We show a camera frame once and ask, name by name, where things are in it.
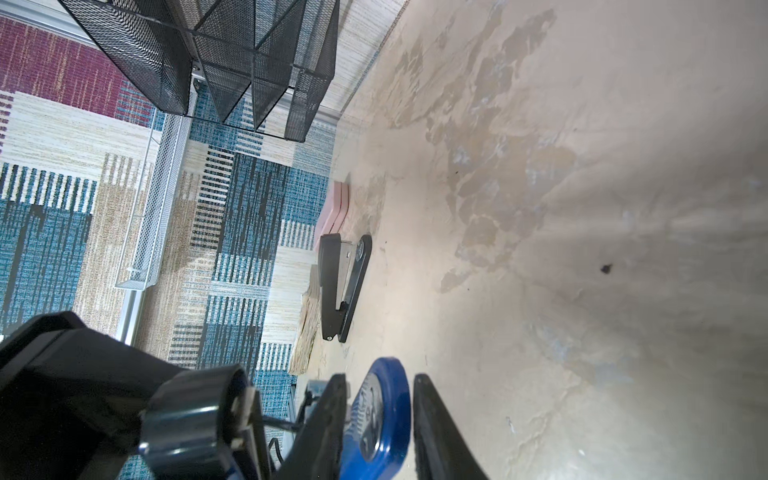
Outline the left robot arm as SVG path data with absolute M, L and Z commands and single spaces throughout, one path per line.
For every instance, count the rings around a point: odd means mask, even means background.
M 1 475 L 267 479 L 259 398 L 237 364 L 190 370 L 88 328 L 34 317 L 1 343 Z

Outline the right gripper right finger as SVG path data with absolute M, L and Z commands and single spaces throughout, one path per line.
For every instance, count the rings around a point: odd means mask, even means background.
M 413 435 L 418 479 L 487 479 L 427 374 L 414 378 Z

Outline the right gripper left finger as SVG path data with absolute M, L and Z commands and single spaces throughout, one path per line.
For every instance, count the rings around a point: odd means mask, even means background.
M 346 414 L 346 377 L 335 374 L 274 478 L 339 479 Z

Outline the black stapler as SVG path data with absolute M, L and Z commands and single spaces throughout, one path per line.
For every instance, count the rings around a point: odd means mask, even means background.
M 343 241 L 338 233 L 320 238 L 318 271 L 324 340 L 347 341 L 372 250 L 373 238 L 368 233 L 356 244 Z

